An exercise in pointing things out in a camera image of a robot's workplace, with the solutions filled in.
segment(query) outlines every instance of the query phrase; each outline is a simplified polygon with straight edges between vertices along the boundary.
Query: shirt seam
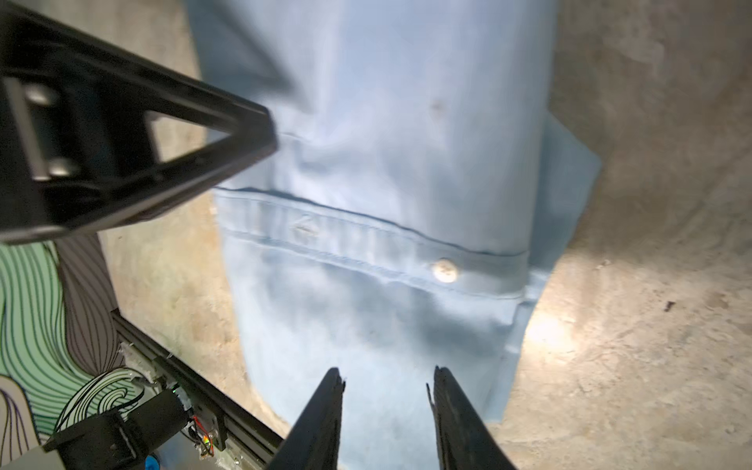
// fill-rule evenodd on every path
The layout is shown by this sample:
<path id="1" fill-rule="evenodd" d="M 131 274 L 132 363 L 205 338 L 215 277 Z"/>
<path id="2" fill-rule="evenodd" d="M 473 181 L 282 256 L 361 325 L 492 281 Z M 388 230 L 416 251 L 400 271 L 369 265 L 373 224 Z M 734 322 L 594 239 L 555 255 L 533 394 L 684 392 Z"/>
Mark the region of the shirt seam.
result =
<path id="1" fill-rule="evenodd" d="M 456 247 L 456 246 L 453 246 L 453 245 L 450 245 L 450 244 L 444 244 L 444 243 L 442 243 L 440 241 L 433 241 L 433 242 L 431 242 L 431 241 L 427 241 L 427 240 L 421 240 L 420 239 L 420 235 L 418 235 L 418 234 L 416 234 L 414 237 L 410 237 L 410 236 L 404 235 L 402 233 L 394 232 L 393 230 L 383 229 L 381 227 L 376 227 L 376 226 L 369 225 L 369 224 L 366 224 L 366 223 L 355 222 L 355 221 L 352 221 L 352 220 L 343 219 L 341 217 L 336 217 L 336 216 L 333 216 L 333 215 L 324 215 L 324 214 L 319 214 L 319 213 L 313 212 L 313 211 L 306 211 L 305 209 L 298 209 L 298 208 L 291 207 L 289 205 L 282 205 L 282 204 L 278 204 L 278 203 L 271 202 L 271 201 L 265 201 L 263 199 L 254 199 L 254 198 L 239 197 L 239 196 L 226 196 L 226 195 L 223 195 L 223 194 L 218 195 L 218 196 L 220 198 L 237 199 L 237 200 L 241 200 L 241 201 L 258 202 L 260 204 L 271 205 L 272 207 L 276 207 L 276 208 L 283 208 L 286 211 L 300 211 L 303 214 L 310 214 L 310 215 L 314 215 L 314 216 L 317 216 L 317 217 L 323 217 L 325 219 L 337 220 L 339 222 L 343 222 L 343 223 L 347 223 L 347 224 L 351 224 L 351 225 L 363 227 L 365 229 L 372 229 L 372 230 L 377 230 L 379 232 L 384 232 L 387 235 L 391 235 L 391 236 L 396 237 L 396 238 L 401 238 L 402 240 L 410 241 L 412 243 L 419 244 L 420 246 L 423 246 L 423 247 L 432 247 L 431 245 L 435 244 L 435 245 L 437 245 L 439 247 L 449 247 L 451 250 L 456 250 L 456 251 L 460 251 L 460 252 L 463 252 L 463 253 L 469 253 L 472 256 L 481 256 L 481 257 L 482 256 L 488 256 L 489 258 L 517 258 L 517 257 L 520 257 L 520 256 L 525 256 L 526 254 L 529 253 L 529 250 L 524 250 L 524 251 L 520 251 L 519 253 L 508 254 L 508 255 L 495 254 L 495 253 L 482 253 L 482 252 L 479 252 L 479 251 L 470 251 L 470 250 L 466 250 L 466 249 L 463 249 L 461 247 Z M 226 229 L 231 230 L 233 232 L 240 232 L 238 230 L 230 229 L 230 228 L 224 226 L 224 224 L 223 224 L 223 228 L 226 228 Z"/>
<path id="2" fill-rule="evenodd" d="M 383 266 L 374 265 L 374 264 L 371 264 L 371 263 L 365 262 L 365 261 L 360 261 L 359 259 L 353 259 L 353 258 L 350 258 L 349 256 L 336 255 L 336 254 L 328 252 L 328 251 L 315 250 L 314 248 L 306 247 L 305 245 L 301 245 L 301 244 L 292 243 L 290 241 L 281 240 L 279 238 L 269 237 L 269 236 L 265 236 L 265 235 L 252 235 L 252 234 L 247 233 L 247 232 L 239 232 L 237 230 L 228 229 L 227 227 L 222 227 L 222 230 L 224 232 L 228 232 L 231 235 L 234 235 L 236 238 L 240 238 L 241 240 L 245 240 L 245 241 L 256 241 L 256 242 L 259 242 L 260 244 L 262 244 L 264 241 L 273 241 L 273 242 L 276 242 L 278 244 L 284 245 L 284 247 L 282 247 L 282 248 L 285 248 L 285 247 L 300 248 L 301 250 L 307 251 L 309 253 L 317 254 L 317 255 L 322 256 L 322 257 L 338 259 L 338 260 L 346 261 L 346 262 L 352 262 L 352 263 L 355 263 L 357 265 L 366 266 L 366 267 L 368 267 L 371 270 L 374 270 L 376 272 L 391 274 L 392 276 L 395 275 L 395 274 L 401 274 L 402 276 L 404 276 L 407 279 L 411 280 L 414 284 L 425 284 L 427 286 L 431 286 L 431 288 L 436 289 L 436 290 L 443 290 L 443 291 L 447 291 L 447 292 L 450 292 L 450 293 L 456 293 L 456 294 L 459 294 L 459 295 L 462 295 L 462 296 L 478 297 L 478 298 L 482 298 L 482 299 L 498 299 L 498 300 L 522 299 L 525 296 L 524 295 L 524 289 L 522 289 L 522 292 L 519 295 L 516 295 L 516 296 L 488 296 L 488 295 L 484 295 L 484 294 L 468 293 L 468 292 L 463 291 L 463 290 L 452 289 L 451 287 L 441 286 L 441 285 L 438 285 L 438 284 L 434 284 L 431 281 L 422 279 L 421 277 L 413 276 L 412 274 L 409 274 L 409 273 L 406 273 L 406 272 L 403 272 L 403 271 L 394 271 L 392 269 L 384 268 Z"/>

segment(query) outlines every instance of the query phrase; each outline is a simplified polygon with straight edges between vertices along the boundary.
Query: red wire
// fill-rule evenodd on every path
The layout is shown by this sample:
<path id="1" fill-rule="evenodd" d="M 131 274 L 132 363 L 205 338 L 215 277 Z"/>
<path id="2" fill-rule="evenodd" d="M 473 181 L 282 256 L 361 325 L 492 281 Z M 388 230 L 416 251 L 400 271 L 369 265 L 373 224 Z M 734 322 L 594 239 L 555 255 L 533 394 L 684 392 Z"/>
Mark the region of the red wire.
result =
<path id="1" fill-rule="evenodd" d="M 209 439 L 209 449 L 211 450 L 211 456 L 214 456 L 214 443 L 211 441 L 211 436 L 208 432 L 206 432 L 206 429 L 204 429 L 204 426 L 201 425 L 201 421 L 199 421 L 199 418 L 196 415 L 193 415 L 193 422 L 196 423 L 201 432 L 203 432 L 204 435 L 206 435 L 207 439 Z"/>

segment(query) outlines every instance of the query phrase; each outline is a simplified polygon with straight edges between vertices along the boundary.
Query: white button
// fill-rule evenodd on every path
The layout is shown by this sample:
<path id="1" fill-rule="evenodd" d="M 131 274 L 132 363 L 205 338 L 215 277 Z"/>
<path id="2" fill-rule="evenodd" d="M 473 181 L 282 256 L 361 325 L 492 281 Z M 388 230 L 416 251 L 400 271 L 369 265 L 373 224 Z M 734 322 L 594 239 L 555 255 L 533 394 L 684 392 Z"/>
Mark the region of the white button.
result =
<path id="1" fill-rule="evenodd" d="M 453 283 L 459 277 L 459 268 L 449 259 L 442 258 L 433 263 L 433 277 L 439 282 Z"/>

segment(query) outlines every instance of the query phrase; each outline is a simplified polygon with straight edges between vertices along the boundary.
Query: wavy line pattern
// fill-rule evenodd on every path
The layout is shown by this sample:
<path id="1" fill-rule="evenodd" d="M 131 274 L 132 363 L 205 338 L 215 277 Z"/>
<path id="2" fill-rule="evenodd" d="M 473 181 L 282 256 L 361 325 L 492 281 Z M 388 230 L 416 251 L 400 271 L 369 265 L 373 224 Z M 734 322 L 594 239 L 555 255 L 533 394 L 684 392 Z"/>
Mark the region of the wavy line pattern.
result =
<path id="1" fill-rule="evenodd" d="M 67 333 L 70 332 L 71 339 L 79 333 L 96 334 L 94 327 L 69 328 L 70 323 L 66 321 L 63 286 L 58 273 L 75 273 L 76 269 L 75 263 L 61 261 L 51 242 L 17 247 L 0 245 L 0 374 L 13 378 L 26 391 L 37 432 L 41 435 L 51 435 L 58 425 L 64 427 L 97 413 L 103 399 L 112 406 L 135 398 L 138 392 L 136 386 L 117 374 L 118 379 L 105 380 L 102 377 L 108 374 L 101 374 L 101 371 L 88 373 L 69 353 Z M 76 282 L 71 278 L 80 280 L 81 277 L 82 274 L 76 272 L 68 282 Z M 87 369 L 95 371 L 117 361 L 101 343 L 95 346 L 96 337 L 77 344 L 79 351 L 86 352 L 88 348 L 94 353 L 94 357 L 86 358 L 83 352 L 76 352 Z M 112 344 L 117 349 L 114 335 L 105 340 L 107 347 Z M 83 402 L 74 403 L 73 408 L 78 411 L 61 418 L 62 412 L 71 406 L 71 397 L 82 389 L 95 392 L 94 396 L 89 399 L 87 395 Z"/>
<path id="2" fill-rule="evenodd" d="M 99 375 L 123 364 L 110 312 L 117 307 L 96 234 L 55 241 L 57 274 L 65 304 L 66 347 L 86 373 Z"/>
<path id="3" fill-rule="evenodd" d="M 26 395 L 10 377 L 0 376 L 0 465 L 39 445 Z"/>

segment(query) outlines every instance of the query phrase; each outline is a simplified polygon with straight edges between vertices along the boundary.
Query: light blue shirt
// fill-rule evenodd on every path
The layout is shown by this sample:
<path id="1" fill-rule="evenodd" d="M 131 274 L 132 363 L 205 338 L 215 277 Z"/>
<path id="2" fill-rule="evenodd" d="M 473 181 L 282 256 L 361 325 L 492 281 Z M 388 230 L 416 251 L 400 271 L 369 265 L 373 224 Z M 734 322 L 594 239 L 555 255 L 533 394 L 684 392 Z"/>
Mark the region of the light blue shirt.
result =
<path id="1" fill-rule="evenodd" d="M 214 193 L 251 381 L 292 423 L 337 366 L 340 463 L 437 468 L 434 367 L 501 419 L 599 170 L 546 111 L 556 2 L 186 4 L 280 141 Z"/>

